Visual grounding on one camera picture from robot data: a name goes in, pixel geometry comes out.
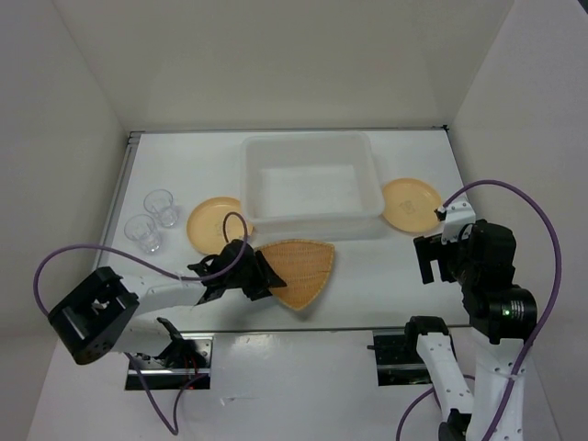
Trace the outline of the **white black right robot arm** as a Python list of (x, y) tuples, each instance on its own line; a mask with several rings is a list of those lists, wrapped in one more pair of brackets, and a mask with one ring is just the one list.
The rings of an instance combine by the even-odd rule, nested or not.
[(524, 437), (526, 370), (516, 359), (537, 324), (533, 295), (513, 281), (513, 233), (478, 220), (454, 242), (441, 235), (413, 241), (422, 280), (457, 282), (476, 349), (475, 382), (468, 386), (450, 332), (434, 316), (413, 316), (405, 325), (403, 353), (424, 362), (442, 413), (441, 440), (521, 440)]

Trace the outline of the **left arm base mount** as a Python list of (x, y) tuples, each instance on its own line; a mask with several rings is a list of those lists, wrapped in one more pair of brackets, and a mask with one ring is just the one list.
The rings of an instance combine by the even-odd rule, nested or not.
[(191, 345), (169, 358), (156, 358), (145, 354), (133, 354), (125, 380), (125, 390), (142, 390), (139, 374), (150, 390), (180, 390), (189, 383), (190, 390), (209, 390), (211, 383), (211, 362), (213, 334), (183, 334)]

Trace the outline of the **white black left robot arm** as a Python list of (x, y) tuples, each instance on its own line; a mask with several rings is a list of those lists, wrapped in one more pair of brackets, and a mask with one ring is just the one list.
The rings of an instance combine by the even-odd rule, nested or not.
[[(184, 282), (198, 282), (205, 291), (198, 304), (222, 297), (228, 289), (239, 288), (251, 301), (271, 295), (272, 288), (285, 288), (283, 280), (260, 251), (245, 240), (235, 239), (219, 254), (209, 254), (187, 268), (195, 277), (182, 278), (140, 258), (99, 245), (108, 251), (145, 266), (165, 277)], [(111, 351), (131, 318), (138, 313), (141, 301), (128, 290), (109, 266), (93, 271), (62, 301), (47, 313), (48, 321), (68, 348), (73, 360), (83, 366), (95, 362)]]

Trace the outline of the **yellow plate with bear print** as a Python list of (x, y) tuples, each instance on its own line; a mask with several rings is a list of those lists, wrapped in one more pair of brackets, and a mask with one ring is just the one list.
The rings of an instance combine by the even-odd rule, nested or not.
[(442, 204), (438, 192), (415, 178), (398, 178), (382, 188), (384, 220), (402, 232), (425, 233), (434, 230), (439, 220), (435, 210)]

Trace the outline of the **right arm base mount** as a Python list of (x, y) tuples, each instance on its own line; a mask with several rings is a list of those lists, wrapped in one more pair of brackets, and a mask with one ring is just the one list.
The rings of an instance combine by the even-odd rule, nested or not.
[(380, 387), (424, 385), (432, 382), (424, 361), (416, 352), (416, 336), (428, 331), (407, 323), (403, 329), (378, 329), (367, 346), (376, 360)]

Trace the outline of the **translucent white plastic bin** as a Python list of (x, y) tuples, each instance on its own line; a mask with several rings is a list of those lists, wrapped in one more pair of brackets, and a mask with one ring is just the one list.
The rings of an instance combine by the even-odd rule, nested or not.
[(243, 215), (258, 233), (322, 241), (379, 235), (385, 202), (364, 133), (251, 137), (240, 163)]

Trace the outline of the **woven bamboo triangular tray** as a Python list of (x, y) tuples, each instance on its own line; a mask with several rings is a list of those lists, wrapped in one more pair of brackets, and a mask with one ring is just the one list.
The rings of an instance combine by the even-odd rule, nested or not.
[(286, 283), (272, 295), (293, 311), (302, 311), (322, 293), (334, 267), (332, 243), (291, 239), (256, 248)]

